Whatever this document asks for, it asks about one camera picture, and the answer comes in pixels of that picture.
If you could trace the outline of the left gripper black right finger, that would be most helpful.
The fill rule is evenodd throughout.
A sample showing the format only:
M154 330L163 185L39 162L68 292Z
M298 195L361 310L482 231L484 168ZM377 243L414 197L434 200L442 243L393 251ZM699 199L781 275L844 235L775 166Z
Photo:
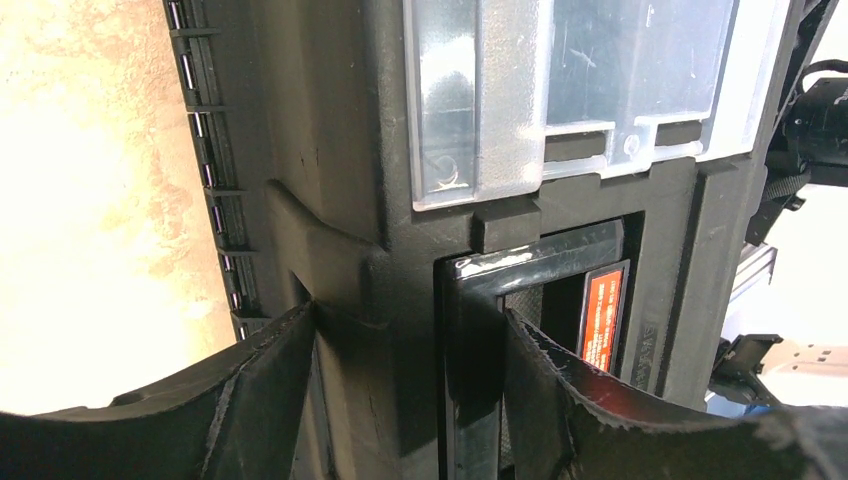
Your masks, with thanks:
M847 412L725 418L584 362L506 314L504 401L519 479L843 479Z

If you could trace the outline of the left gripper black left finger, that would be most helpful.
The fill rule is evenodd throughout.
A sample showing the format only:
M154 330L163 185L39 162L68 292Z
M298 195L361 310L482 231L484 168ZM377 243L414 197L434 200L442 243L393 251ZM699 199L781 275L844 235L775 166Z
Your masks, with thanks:
M5 479L286 479L315 339L306 304L173 375L76 407L1 417Z

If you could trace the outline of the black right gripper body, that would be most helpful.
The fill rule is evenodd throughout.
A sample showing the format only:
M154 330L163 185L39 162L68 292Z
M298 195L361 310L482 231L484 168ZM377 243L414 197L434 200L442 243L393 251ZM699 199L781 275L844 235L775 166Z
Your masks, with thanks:
M829 59L801 76L830 72L805 88L799 81L779 118L764 164L755 170L745 242L762 244L783 211L796 211L807 185L847 186L847 62Z

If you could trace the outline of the black plastic toolbox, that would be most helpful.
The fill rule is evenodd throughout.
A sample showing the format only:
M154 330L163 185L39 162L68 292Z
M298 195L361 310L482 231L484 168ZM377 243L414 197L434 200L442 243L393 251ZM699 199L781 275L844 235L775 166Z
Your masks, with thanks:
M237 343L315 311L286 479L519 479L506 314L708 413L833 1L167 1Z

